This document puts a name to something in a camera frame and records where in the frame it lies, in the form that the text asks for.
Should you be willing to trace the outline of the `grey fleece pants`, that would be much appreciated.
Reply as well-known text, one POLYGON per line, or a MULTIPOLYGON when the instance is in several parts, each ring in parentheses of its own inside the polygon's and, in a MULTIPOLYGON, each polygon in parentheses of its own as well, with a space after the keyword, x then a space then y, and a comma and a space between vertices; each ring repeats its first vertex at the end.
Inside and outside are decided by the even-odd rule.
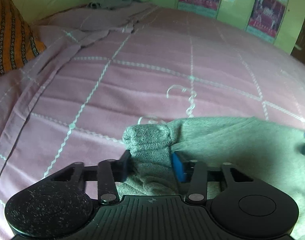
POLYGON ((295 200, 300 215, 291 235, 305 239, 304 131, 257 118, 189 118, 130 126, 123 142, 134 173, 118 185, 120 196, 184 194, 172 171, 175 151, 209 166, 232 163, 295 200))

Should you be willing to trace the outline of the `pink checked bed sheet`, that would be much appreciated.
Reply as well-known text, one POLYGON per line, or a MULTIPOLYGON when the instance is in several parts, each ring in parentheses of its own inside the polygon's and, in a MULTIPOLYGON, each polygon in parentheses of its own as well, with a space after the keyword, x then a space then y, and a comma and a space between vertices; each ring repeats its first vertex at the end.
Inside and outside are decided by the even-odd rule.
POLYGON ((12 237, 13 194, 75 161, 119 157, 128 126, 239 116, 305 130, 305 65, 197 14, 157 7, 103 68, 31 61, 0 76, 0 239, 12 237))

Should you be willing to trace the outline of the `lower right purple poster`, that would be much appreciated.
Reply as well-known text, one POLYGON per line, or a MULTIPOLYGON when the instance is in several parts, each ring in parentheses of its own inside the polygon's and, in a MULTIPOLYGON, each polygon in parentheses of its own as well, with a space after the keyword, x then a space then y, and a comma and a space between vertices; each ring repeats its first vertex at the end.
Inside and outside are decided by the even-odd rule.
POLYGON ((280 28, 285 6, 278 0, 255 0, 246 31, 270 43, 280 28))

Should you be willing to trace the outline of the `folded pink blanket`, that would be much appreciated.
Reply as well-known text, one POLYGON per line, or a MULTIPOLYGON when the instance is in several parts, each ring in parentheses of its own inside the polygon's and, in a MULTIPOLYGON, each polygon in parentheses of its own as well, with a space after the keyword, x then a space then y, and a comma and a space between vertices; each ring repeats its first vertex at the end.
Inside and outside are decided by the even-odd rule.
POLYGON ((95 63, 103 68, 156 8, 138 2, 116 10, 73 8, 38 20, 33 31, 46 49, 29 66, 39 72, 69 62, 95 63))

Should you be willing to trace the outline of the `orange striped pillow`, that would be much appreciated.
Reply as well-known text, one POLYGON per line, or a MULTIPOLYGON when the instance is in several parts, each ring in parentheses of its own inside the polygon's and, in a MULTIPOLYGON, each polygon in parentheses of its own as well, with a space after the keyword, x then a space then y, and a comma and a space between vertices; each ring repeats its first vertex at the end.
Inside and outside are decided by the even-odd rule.
POLYGON ((0 0, 0 76, 22 68, 45 49, 13 1, 0 0))

